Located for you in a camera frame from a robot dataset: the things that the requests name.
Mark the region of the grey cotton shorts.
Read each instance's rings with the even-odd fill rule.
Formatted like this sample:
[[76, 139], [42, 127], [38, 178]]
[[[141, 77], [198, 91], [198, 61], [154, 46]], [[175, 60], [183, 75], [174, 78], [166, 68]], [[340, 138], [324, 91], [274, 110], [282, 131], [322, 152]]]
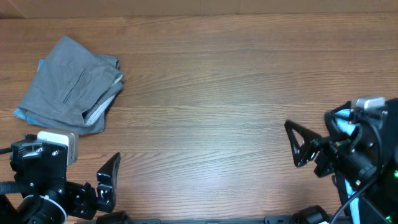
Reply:
[[123, 72], [113, 55], [94, 54], [63, 36], [35, 74], [43, 97], [27, 103], [28, 115], [51, 128], [80, 135], [102, 133], [105, 115], [122, 90]]

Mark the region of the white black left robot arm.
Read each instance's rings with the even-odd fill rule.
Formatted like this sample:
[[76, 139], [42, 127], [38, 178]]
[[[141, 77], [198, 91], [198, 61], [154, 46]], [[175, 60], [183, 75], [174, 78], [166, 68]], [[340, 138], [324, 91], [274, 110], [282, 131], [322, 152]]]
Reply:
[[25, 139], [1, 149], [5, 153], [15, 175], [1, 182], [1, 223], [65, 223], [69, 216], [91, 220], [114, 210], [120, 153], [97, 171], [97, 188], [67, 181], [64, 144]]

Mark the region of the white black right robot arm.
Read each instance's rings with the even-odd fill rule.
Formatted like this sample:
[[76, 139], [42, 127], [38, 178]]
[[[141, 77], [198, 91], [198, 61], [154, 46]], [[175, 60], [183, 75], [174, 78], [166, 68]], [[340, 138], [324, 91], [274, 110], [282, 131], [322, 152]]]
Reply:
[[324, 115], [323, 137], [291, 120], [284, 124], [296, 167], [314, 161], [339, 190], [334, 215], [319, 205], [292, 216], [292, 223], [397, 223], [397, 99], [362, 97]]

